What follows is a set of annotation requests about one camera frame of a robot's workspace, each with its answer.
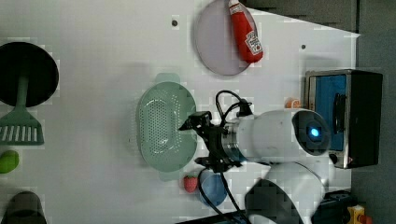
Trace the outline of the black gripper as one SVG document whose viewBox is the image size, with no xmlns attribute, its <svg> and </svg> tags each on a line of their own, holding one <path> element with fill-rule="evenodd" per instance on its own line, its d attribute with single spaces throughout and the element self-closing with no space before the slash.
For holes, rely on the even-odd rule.
<svg viewBox="0 0 396 224">
<path fill-rule="evenodd" d="M 194 161 L 205 168 L 211 169 L 214 173 L 223 173 L 233 167 L 241 167 L 241 162 L 232 159 L 223 149 L 221 135 L 224 129 L 219 125 L 213 125 L 211 120 L 210 111 L 199 111 L 189 115 L 178 128 L 180 131 L 195 130 L 205 142 L 209 154 Z"/>
</svg>

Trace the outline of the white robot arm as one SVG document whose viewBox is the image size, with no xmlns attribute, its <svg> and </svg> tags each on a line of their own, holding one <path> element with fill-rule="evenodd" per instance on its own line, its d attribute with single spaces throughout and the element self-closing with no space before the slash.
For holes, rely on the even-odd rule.
<svg viewBox="0 0 396 224">
<path fill-rule="evenodd" d="M 247 224 L 312 224 L 334 176 L 331 130 L 315 111 L 279 109 L 245 113 L 215 125 L 208 111 L 179 127 L 194 130 L 208 150 L 196 163 L 218 174 L 245 162 L 270 167 L 244 196 Z"/>
</svg>

